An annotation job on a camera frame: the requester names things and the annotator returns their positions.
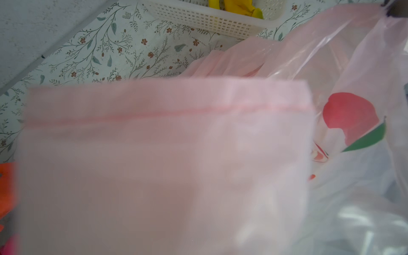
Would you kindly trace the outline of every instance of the green leaf print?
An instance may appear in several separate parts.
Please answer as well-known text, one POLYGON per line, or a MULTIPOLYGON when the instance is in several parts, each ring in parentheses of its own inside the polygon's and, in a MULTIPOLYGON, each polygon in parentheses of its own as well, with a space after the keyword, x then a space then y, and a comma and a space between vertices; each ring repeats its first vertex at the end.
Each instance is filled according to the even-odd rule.
POLYGON ((92 56, 92 61, 94 61, 96 64, 101 64, 95 56, 92 56))
POLYGON ((180 52, 184 48, 184 46, 186 46, 184 43, 180 45, 176 45, 174 46, 174 49, 176 50, 176 52, 180 52))
POLYGON ((7 147, 7 151, 10 151, 10 150, 11 150, 11 148, 13 147, 13 143, 14 143, 14 142, 11 142, 11 143, 9 144, 9 146, 7 147))
POLYGON ((111 27, 113 34, 116 35, 116 23, 112 23, 111 27))
POLYGON ((40 85, 44 82, 45 76, 44 75, 40 75, 40 85))
POLYGON ((88 46, 86 47, 87 49, 89 49, 89 47, 91 47, 92 41, 93 41, 93 39, 91 39, 91 40, 88 42, 88 46))
POLYGON ((112 57, 111 57, 111 56, 109 56, 108 66, 109 66, 109 67, 111 67, 111 66, 112 66, 112 57))
POLYGON ((372 130, 365 136, 361 137, 360 139, 352 143, 349 147, 344 149, 343 152, 355 151, 355 150, 363 149, 373 144, 376 144, 384 138, 385 131, 386 131, 386 124, 384 121, 381 125, 376 127, 374 130, 372 130))

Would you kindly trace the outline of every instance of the pink plastic bag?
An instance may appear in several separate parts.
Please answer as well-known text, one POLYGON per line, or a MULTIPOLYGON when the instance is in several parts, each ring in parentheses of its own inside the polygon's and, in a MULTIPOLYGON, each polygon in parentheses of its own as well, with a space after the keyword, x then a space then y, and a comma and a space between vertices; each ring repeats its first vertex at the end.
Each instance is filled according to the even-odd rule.
POLYGON ((288 254, 408 253, 408 220, 401 217, 406 219, 403 227, 396 226, 393 220, 398 217, 389 217, 393 211, 382 211, 381 217, 367 211, 375 206, 362 205, 351 210, 355 221, 339 218, 340 212, 350 211, 350 204, 361 201, 361 195, 354 199, 357 187, 372 192, 368 201, 377 195, 382 204, 381 196, 396 181, 401 202, 408 204, 408 108, 403 91, 408 82, 408 21, 387 18, 385 12, 377 4, 339 5, 283 41, 249 38, 193 62, 181 74, 308 81, 318 111, 311 156, 315 162, 308 216, 288 254), (361 231, 357 226, 367 221, 372 225, 361 231), (369 240, 356 245, 365 238, 369 240))
POLYGON ((314 120, 302 81, 34 89, 20 254, 279 254, 306 214, 314 120))

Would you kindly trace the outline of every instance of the ziplock bag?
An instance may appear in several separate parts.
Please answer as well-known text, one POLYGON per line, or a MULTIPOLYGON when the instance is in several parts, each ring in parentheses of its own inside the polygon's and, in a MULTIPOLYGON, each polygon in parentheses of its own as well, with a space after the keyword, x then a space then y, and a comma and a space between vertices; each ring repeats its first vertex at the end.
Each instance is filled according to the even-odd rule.
POLYGON ((311 195, 308 216, 288 254, 408 253, 406 216, 397 217, 390 209, 380 210, 379 217, 372 199, 383 200, 397 182, 401 203, 408 203, 408 109, 403 91, 408 82, 408 25, 406 19, 385 13, 376 4, 339 5, 283 41, 249 38, 225 52, 211 52, 181 74, 308 81, 318 112, 311 195), (350 225, 340 215, 348 205, 356 208, 355 201, 364 201, 355 199, 355 188, 371 192, 367 201, 374 205, 352 210, 355 221, 350 225), (360 231, 357 222, 373 224, 360 231))
POLYGON ((20 254, 279 254, 306 213, 315 114, 302 81, 34 89, 20 254))

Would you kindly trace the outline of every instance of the red apple print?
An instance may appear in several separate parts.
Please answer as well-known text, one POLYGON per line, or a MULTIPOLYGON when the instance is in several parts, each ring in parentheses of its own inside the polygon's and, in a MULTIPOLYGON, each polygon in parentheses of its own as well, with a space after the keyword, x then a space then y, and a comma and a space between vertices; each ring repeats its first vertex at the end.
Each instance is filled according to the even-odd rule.
POLYGON ((352 93, 334 93, 323 108, 323 119, 330 129, 342 129, 347 146, 379 123, 370 101, 352 93))
POLYGON ((320 163, 324 163, 328 160, 327 154, 320 148, 319 145, 314 143, 315 146, 312 149, 312 160, 320 163))

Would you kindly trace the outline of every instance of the floral wallpaper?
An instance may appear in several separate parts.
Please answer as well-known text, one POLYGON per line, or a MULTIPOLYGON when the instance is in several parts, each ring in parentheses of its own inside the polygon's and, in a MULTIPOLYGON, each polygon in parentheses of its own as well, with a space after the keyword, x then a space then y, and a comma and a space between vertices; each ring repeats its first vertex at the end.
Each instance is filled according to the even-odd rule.
MULTIPOLYGON (((336 4, 380 0, 287 0, 280 26, 260 37, 282 40, 295 27, 336 4)), ((171 77, 211 50, 240 40, 207 30, 157 20, 142 2, 121 0, 48 56, 24 79, 0 96, 0 163, 14 160, 24 128, 27 88, 41 84, 71 86, 90 82, 171 77)))

